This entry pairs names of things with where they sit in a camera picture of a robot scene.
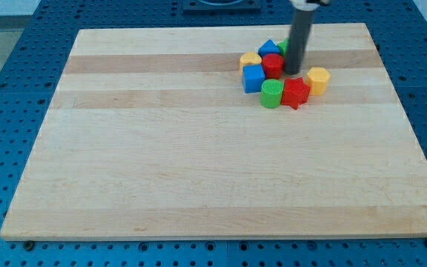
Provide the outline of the white rod mount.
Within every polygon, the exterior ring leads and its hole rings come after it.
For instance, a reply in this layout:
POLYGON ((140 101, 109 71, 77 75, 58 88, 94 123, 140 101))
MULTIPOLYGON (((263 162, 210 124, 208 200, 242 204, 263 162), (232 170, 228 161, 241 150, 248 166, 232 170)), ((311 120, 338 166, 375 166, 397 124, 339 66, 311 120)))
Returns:
POLYGON ((329 6, 331 0, 290 0, 293 7, 301 11, 315 11, 318 7, 329 6))

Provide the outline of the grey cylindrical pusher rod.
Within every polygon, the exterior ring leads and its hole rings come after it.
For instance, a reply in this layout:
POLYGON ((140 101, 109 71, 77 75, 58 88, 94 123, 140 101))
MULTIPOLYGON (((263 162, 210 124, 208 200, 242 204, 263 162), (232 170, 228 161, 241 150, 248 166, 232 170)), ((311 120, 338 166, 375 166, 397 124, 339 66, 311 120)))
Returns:
POLYGON ((315 10, 295 9, 284 57, 284 71, 287 74, 296 75, 300 72, 315 13, 315 10))

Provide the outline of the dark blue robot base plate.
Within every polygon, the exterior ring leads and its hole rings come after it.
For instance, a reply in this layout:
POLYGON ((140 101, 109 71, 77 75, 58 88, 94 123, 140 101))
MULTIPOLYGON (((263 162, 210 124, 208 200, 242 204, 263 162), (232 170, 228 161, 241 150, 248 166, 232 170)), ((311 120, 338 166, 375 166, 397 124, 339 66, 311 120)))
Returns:
POLYGON ((260 0, 181 0, 182 12, 234 12, 234 11, 260 11, 260 0))

